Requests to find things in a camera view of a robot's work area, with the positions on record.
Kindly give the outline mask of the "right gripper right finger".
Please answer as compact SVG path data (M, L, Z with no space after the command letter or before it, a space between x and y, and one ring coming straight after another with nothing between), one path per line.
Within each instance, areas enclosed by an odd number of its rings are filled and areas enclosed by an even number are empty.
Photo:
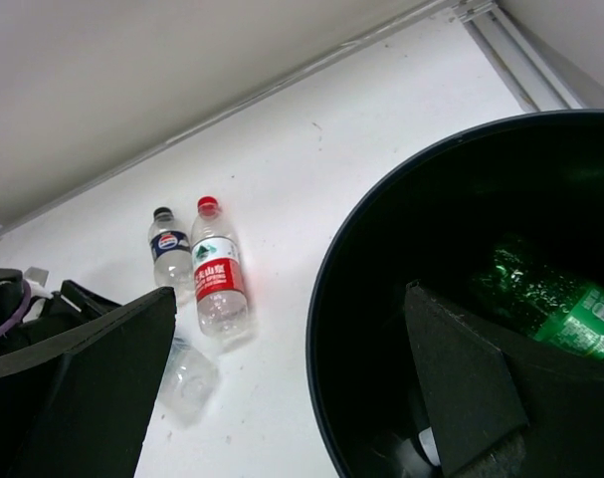
M446 477L604 477L604 363L417 284L408 338Z

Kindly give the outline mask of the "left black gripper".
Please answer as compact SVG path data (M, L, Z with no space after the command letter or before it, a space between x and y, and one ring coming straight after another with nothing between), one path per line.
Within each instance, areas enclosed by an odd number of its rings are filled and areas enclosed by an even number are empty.
M60 293L48 300L41 316L32 322L22 322L12 334L12 348L23 349L45 339L85 325L120 304L106 299L80 284L65 280Z

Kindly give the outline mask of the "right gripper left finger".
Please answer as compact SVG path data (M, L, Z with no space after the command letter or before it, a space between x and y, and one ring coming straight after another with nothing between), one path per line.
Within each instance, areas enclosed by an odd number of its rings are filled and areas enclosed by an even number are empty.
M160 288L0 357L0 477L131 477L176 306Z

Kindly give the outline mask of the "clear bottle black cap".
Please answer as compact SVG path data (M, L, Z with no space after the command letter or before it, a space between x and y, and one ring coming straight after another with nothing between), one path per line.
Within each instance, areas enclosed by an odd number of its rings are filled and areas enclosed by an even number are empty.
M185 227L170 208L154 210L148 243L155 284L171 287L178 304L187 302L193 295L191 246Z

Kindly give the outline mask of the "clear plastic bottle white cap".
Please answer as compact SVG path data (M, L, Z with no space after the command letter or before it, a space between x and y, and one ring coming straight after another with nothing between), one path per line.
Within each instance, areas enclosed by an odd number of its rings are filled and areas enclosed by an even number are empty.
M376 454L383 458L395 477L437 477L441 459L423 399L408 399L406 432L384 432L375 444Z

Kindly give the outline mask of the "clear bottle blue white label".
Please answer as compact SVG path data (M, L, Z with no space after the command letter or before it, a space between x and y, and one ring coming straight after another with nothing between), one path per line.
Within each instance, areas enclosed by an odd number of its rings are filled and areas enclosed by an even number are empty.
M158 400L182 425L196 423L219 383L216 366L189 342L172 341Z

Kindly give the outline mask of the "green plastic bottle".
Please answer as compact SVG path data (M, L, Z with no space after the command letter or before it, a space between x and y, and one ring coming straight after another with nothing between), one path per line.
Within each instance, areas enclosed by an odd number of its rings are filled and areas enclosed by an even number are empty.
M504 326L604 362L604 287L556 265L524 238L500 239L470 288Z

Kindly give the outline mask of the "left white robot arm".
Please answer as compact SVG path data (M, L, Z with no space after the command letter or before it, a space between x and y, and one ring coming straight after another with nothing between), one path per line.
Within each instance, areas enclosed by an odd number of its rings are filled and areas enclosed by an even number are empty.
M0 357L85 325L118 307L72 280L51 291L27 272L0 268Z

